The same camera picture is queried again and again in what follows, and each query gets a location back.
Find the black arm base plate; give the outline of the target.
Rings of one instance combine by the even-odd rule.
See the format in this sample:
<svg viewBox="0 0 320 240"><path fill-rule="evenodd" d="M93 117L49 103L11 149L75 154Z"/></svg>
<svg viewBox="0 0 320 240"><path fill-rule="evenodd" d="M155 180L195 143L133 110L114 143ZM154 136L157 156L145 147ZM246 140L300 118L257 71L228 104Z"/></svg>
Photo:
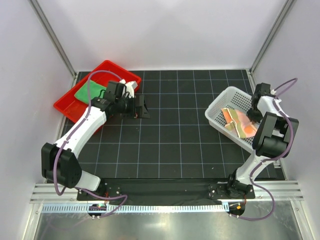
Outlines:
<svg viewBox="0 0 320 240"><path fill-rule="evenodd" d="M95 194L127 195L129 206L201 206L255 198L252 185L226 178L104 178L102 183Z"/></svg>

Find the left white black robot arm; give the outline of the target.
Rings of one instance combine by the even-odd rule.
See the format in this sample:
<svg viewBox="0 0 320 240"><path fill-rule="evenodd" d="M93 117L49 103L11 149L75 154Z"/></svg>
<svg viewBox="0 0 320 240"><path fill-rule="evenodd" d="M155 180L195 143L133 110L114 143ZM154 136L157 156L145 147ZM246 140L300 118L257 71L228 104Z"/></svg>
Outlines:
<svg viewBox="0 0 320 240"><path fill-rule="evenodd" d="M92 135L107 120L120 115L131 119L148 119L143 95L135 95L136 81L110 81L102 96L93 97L80 119L55 143L45 143L41 148L41 174L66 188L88 190L94 200L101 200L106 188L100 177L82 170L78 157Z"/></svg>

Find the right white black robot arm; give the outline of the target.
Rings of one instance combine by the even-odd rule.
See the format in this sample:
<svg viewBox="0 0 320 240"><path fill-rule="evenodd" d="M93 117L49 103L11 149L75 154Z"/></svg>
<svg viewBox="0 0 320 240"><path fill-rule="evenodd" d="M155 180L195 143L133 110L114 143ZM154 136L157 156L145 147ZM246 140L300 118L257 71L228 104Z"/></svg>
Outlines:
<svg viewBox="0 0 320 240"><path fill-rule="evenodd" d="M286 158L292 148L299 120L282 110L279 96L270 84L259 83L255 88L246 115L259 127L252 141L252 154L228 177L225 192L230 198L251 193L256 177L274 161Z"/></svg>

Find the orange beige towel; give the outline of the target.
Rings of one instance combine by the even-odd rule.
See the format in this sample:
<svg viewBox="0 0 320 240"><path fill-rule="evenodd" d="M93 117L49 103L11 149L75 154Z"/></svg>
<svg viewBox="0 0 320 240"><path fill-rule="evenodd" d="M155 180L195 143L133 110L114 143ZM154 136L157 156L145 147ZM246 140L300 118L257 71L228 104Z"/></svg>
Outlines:
<svg viewBox="0 0 320 240"><path fill-rule="evenodd" d="M221 112L226 121L224 127L238 138L247 139L256 135L257 128L245 113L227 107L222 108Z"/></svg>

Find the green towel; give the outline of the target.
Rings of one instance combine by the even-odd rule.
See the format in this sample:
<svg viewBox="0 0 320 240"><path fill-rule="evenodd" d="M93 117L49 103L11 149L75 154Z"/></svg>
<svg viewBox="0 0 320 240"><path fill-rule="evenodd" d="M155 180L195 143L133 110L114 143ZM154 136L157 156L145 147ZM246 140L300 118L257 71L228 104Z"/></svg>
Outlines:
<svg viewBox="0 0 320 240"><path fill-rule="evenodd" d="M74 94L74 97L78 101L88 105L93 98L100 97L102 92L106 89L107 88L105 86L90 80L80 87L80 89Z"/></svg>

